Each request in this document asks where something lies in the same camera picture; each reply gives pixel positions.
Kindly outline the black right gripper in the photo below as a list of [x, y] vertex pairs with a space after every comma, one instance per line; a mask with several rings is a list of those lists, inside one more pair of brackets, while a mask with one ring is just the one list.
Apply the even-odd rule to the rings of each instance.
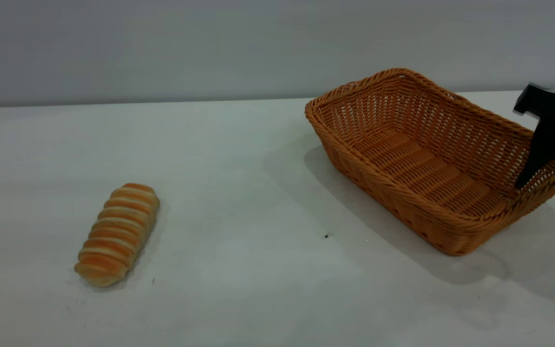
[[515, 188], [521, 189], [555, 158], [555, 91], [531, 83], [518, 97], [514, 111], [538, 117], [526, 165], [515, 183]]

